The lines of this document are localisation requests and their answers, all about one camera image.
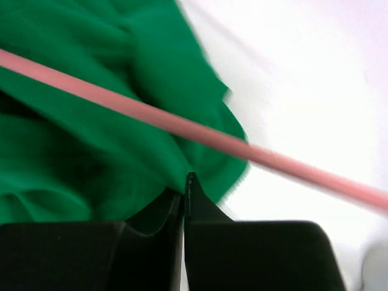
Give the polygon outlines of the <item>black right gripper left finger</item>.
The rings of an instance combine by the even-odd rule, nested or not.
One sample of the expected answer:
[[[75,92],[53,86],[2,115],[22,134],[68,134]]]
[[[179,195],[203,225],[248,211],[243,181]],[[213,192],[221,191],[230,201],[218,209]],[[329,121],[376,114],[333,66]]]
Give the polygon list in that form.
[[[127,221],[1,226],[2,290],[178,290],[182,197]]]

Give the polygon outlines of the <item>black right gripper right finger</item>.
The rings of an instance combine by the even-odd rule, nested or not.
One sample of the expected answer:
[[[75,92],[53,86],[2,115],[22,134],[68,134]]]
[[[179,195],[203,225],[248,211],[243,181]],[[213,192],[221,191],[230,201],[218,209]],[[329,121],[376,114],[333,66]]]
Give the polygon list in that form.
[[[190,290],[341,291],[330,241],[310,221],[235,221],[190,173],[184,195]]]

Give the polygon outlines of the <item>pink wire hanger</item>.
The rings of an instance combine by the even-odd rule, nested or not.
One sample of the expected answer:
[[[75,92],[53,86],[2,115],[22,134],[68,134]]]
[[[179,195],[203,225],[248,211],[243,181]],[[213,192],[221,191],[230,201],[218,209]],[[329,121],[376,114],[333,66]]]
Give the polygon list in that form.
[[[1,67],[179,137],[198,142],[236,158],[255,162],[387,213],[387,196],[378,189],[262,147],[250,145],[210,127],[85,82],[5,50],[1,50]]]

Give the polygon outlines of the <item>green t shirt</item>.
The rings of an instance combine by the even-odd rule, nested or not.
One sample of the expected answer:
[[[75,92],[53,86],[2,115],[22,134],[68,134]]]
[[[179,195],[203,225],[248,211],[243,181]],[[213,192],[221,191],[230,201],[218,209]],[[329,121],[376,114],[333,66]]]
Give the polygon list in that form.
[[[175,1],[2,1],[1,48],[237,138],[227,87]],[[218,202],[245,161],[1,70],[1,222],[125,220],[195,172]]]

